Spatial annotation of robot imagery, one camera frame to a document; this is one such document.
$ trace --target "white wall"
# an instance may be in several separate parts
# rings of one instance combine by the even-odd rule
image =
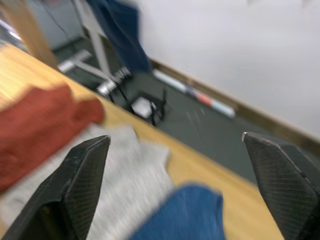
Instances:
[[[135,1],[147,55],[320,139],[320,0]]]

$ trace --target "red cloth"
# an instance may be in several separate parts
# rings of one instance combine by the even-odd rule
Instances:
[[[89,123],[100,123],[98,99],[75,101],[67,85],[32,88],[0,112],[0,192],[30,173]]]

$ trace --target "blue fabric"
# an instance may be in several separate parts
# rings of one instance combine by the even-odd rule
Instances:
[[[151,72],[151,64],[139,42],[139,13],[116,0],[86,0],[121,63],[132,73]]]
[[[223,198],[203,186],[182,187],[130,240],[225,240]]]

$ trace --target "wooden table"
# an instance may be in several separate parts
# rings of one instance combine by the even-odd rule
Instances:
[[[30,85],[51,88],[63,83],[72,88],[76,98],[97,97],[94,92],[12,45],[0,49],[1,109],[18,99]],[[106,127],[130,124],[139,138],[170,148],[167,170],[177,186],[193,181],[222,192],[223,224],[228,240],[283,240],[254,184],[108,100],[99,96],[98,98],[106,112],[103,123]],[[0,223],[0,237],[4,232],[5,227]]]

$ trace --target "towel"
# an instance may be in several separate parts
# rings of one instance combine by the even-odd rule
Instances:
[[[10,188],[0,203],[1,217],[13,223],[39,184],[61,164],[79,143],[110,135],[101,192],[88,240],[125,240],[165,201],[174,184],[165,166],[168,148],[139,141],[132,127],[106,129],[91,124],[38,169]]]
[[[149,59],[139,42],[139,12],[116,0],[86,0],[121,63],[131,73],[150,73]]]
[[[223,198],[201,185],[174,192],[129,240],[225,240]]]
[[[75,101],[68,85],[32,88],[0,112],[0,192],[66,145],[104,109],[97,98]]]

